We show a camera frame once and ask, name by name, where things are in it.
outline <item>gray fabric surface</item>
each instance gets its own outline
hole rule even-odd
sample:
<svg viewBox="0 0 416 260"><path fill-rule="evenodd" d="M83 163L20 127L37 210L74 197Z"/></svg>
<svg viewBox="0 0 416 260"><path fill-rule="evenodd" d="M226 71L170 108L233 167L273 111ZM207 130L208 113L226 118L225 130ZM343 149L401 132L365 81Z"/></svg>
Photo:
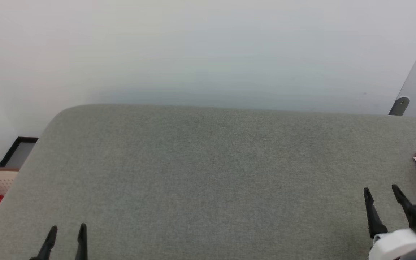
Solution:
<svg viewBox="0 0 416 260"><path fill-rule="evenodd" d="M416 118L87 105L60 113L0 206L0 259L364 260L416 203Z"/></svg>

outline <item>gray table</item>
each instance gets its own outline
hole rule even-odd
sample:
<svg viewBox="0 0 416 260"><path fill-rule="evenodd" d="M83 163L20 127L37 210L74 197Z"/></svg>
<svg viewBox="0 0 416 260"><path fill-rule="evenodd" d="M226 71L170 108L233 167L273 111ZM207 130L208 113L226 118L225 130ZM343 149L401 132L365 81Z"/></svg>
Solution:
<svg viewBox="0 0 416 260"><path fill-rule="evenodd" d="M416 118L87 105L49 124L0 205L0 259L364 260L363 188L416 203Z"/></svg>

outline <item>gray floor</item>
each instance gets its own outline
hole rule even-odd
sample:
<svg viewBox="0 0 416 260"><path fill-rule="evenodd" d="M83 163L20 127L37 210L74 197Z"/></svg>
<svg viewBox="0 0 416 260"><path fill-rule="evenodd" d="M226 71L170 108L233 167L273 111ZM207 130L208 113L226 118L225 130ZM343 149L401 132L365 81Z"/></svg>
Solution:
<svg viewBox="0 0 416 260"><path fill-rule="evenodd" d="M7 168L21 168L31 150L35 146L34 143L20 143L15 150L14 154L7 162Z"/></svg>

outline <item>black baseboard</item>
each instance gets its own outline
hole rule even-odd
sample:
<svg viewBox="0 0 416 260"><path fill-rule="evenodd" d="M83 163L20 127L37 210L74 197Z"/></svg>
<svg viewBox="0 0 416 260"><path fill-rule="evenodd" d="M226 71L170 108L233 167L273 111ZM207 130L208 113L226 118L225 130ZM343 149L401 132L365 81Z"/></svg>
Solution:
<svg viewBox="0 0 416 260"><path fill-rule="evenodd" d="M5 165L9 162L12 155L15 153L15 150L17 150L17 147L20 143L36 143L37 140L38 138L22 138L19 136L17 139L15 139L15 142L10 147L9 151L7 151L3 160L1 160L0 167L5 167Z"/></svg>

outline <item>black frame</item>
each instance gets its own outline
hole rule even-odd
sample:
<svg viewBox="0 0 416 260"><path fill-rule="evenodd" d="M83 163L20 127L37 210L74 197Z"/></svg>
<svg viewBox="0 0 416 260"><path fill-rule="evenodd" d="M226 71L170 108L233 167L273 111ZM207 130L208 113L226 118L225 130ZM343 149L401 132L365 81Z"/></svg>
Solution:
<svg viewBox="0 0 416 260"><path fill-rule="evenodd" d="M38 138L22 138L21 136L19 136L17 139L15 139L15 142L10 147L9 151L7 151L3 160L1 160L0 168L5 167L5 165L9 162L12 155L15 153L15 150L17 150L17 147L20 143L36 143L37 141L38 141Z"/></svg>

